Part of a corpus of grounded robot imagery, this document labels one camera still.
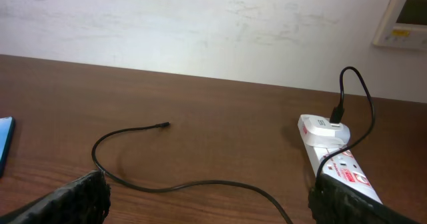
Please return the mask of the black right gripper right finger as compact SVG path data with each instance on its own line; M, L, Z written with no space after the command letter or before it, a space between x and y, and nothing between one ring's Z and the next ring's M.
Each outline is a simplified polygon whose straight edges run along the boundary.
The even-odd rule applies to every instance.
M316 177L308 207L317 224L419 224L326 174Z

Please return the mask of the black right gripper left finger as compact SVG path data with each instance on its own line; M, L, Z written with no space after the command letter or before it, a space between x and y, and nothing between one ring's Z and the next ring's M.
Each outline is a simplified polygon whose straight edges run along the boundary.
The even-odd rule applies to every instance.
M8 224L103 223L111 188L101 171L88 174L1 216Z

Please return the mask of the blue Galaxy smartphone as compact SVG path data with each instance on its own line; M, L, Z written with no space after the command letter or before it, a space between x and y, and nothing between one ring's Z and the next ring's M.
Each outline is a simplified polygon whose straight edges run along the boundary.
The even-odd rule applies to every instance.
M11 145L11 139L15 128L15 119L13 117L1 118L0 126L0 176L2 177L5 171L7 156Z

